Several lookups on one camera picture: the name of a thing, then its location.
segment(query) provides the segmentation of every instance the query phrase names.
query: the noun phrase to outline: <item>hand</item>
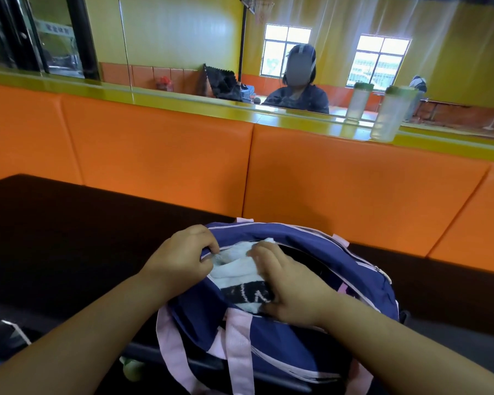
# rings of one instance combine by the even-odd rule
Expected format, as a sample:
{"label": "hand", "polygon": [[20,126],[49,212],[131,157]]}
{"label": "hand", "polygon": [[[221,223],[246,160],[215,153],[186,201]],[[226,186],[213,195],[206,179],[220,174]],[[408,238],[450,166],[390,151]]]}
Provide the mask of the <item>hand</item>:
{"label": "hand", "polygon": [[201,250],[207,246],[212,253],[220,252],[216,238],[205,226],[196,225],[178,231],[161,244],[138,275],[152,286],[160,286],[171,299],[211,272],[211,260],[200,262]]}
{"label": "hand", "polygon": [[276,296],[264,305],[264,312],[292,325],[321,325],[324,307],[337,295],[329,285],[276,244],[261,241],[248,256]]}

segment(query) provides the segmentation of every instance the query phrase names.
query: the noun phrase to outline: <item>white towel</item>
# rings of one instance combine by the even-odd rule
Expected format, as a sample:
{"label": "white towel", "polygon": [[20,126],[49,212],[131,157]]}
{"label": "white towel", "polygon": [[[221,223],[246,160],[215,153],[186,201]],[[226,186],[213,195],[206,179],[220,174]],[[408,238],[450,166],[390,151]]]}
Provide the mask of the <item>white towel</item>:
{"label": "white towel", "polygon": [[[273,239],[264,241],[274,243]],[[256,242],[240,242],[212,255],[214,265],[209,279],[236,306],[246,312],[258,313],[263,303],[274,299],[273,293],[258,274],[254,260],[247,252]]]}

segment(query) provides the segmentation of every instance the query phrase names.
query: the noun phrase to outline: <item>window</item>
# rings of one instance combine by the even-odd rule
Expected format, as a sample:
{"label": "window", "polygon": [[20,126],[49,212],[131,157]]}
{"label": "window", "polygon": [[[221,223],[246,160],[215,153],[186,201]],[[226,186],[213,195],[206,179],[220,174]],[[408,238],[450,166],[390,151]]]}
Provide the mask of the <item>window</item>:
{"label": "window", "polygon": [[375,90],[386,90],[394,82],[409,44],[407,39],[360,36],[346,86],[363,81],[373,84]]}
{"label": "window", "polygon": [[293,26],[266,25],[260,75],[282,77],[287,55],[297,44],[307,44],[311,29]]}

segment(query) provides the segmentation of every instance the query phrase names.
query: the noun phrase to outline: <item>basketball net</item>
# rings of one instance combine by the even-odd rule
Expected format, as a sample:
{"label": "basketball net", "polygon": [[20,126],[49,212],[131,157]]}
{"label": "basketball net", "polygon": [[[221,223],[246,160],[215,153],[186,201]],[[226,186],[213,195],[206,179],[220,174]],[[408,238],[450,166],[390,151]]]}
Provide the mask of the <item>basketball net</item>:
{"label": "basketball net", "polygon": [[274,3],[272,1],[255,0],[254,15],[256,16],[256,23],[265,24],[269,20],[273,7]]}

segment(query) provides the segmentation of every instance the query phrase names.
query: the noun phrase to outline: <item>window frame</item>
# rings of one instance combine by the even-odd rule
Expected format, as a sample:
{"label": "window frame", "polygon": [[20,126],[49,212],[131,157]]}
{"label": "window frame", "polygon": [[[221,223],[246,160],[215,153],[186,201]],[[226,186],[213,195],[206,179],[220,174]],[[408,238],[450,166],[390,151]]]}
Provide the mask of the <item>window frame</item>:
{"label": "window frame", "polygon": [[[266,39],[265,38],[265,33],[267,32],[267,26],[268,25],[286,27],[288,29],[288,37],[289,37],[289,28],[307,29],[307,30],[309,30],[309,39],[311,39],[311,32],[313,31],[313,29],[312,28],[307,28],[305,26],[288,26],[288,25],[278,25],[278,24],[265,24],[265,30],[263,31],[263,51],[262,51],[262,60],[261,60],[261,63],[260,63],[260,76],[262,76],[262,77],[271,77],[273,79],[281,79],[282,76],[283,76],[283,73],[284,73],[284,70],[283,70],[283,61],[285,60],[285,49],[287,48],[287,45],[288,44],[295,44],[295,45],[297,45],[297,44],[303,44],[303,43],[296,43],[295,41],[288,41],[287,38],[285,40]],[[275,43],[283,43],[283,45],[284,45],[283,46],[283,55],[282,55],[282,66],[280,67],[280,75],[279,76],[264,75],[262,73],[263,59],[265,57],[265,46],[266,46],[266,44],[267,44],[268,41],[274,41]]]}
{"label": "window frame", "polygon": [[[366,50],[359,50],[358,48],[355,49],[355,54],[353,56],[353,61],[355,61],[355,56],[357,55],[357,52],[363,52],[363,53],[367,53],[367,54],[377,54],[378,57],[377,57],[377,62],[375,62],[375,66],[374,66],[374,69],[371,71],[371,76],[370,76],[370,80],[368,82],[368,84],[371,83],[371,79],[373,79],[373,76],[375,74],[375,69],[377,68],[377,65],[379,64],[379,59],[380,59],[380,56],[381,55],[388,55],[388,56],[391,56],[391,57],[401,57],[401,62],[399,62],[399,66],[397,67],[397,71],[395,72],[395,76],[394,76],[394,81],[391,82],[391,85],[392,86],[394,83],[395,83],[395,80],[397,80],[397,76],[399,75],[399,71],[401,70],[401,66],[402,66],[402,63],[404,62],[405,60],[405,57],[406,57],[406,54],[408,54],[408,50],[410,49],[410,45],[411,45],[411,41],[412,39],[407,39],[407,38],[403,38],[403,37],[389,37],[389,36],[378,36],[378,35],[369,35],[369,34],[366,34],[366,33],[362,33],[360,36],[359,36],[359,40],[362,36],[370,36],[370,37],[381,37],[383,40],[382,40],[382,44],[384,45],[384,40],[386,39],[395,39],[395,40],[408,40],[408,45],[406,46],[406,51],[404,52],[404,54],[400,55],[400,54],[392,54],[390,52],[381,52],[381,51],[366,51]],[[351,63],[351,67],[349,68],[349,73],[348,73],[348,77],[346,78],[346,88],[354,88],[355,85],[353,86],[348,86],[348,79],[349,79],[349,75],[351,74],[351,68],[353,67],[353,62]],[[386,90],[375,90],[374,89],[374,92],[381,92],[381,93],[384,93]]]}

